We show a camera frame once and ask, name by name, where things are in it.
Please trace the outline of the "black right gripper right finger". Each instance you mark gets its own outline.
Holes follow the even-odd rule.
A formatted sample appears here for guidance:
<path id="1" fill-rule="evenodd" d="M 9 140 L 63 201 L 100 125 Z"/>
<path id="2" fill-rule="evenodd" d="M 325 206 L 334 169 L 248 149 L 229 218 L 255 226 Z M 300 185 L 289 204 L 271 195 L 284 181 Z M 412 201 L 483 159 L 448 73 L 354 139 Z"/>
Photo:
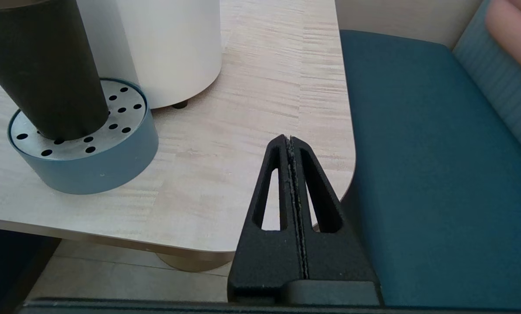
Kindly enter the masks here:
<path id="1" fill-rule="evenodd" d="M 313 149 L 291 137 L 290 156 L 304 277 L 378 288 L 378 276 Z"/>

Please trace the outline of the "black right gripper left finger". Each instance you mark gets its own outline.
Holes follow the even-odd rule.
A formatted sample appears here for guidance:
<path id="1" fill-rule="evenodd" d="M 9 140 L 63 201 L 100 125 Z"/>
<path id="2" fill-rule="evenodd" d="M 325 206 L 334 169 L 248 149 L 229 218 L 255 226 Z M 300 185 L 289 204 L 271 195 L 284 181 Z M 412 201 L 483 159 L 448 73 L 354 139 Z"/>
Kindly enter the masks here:
<path id="1" fill-rule="evenodd" d="M 277 302 L 284 285 L 304 278 L 289 148 L 284 135 L 267 145 L 227 278 L 229 302 Z M 278 175 L 280 230 L 263 230 L 273 171 Z"/>

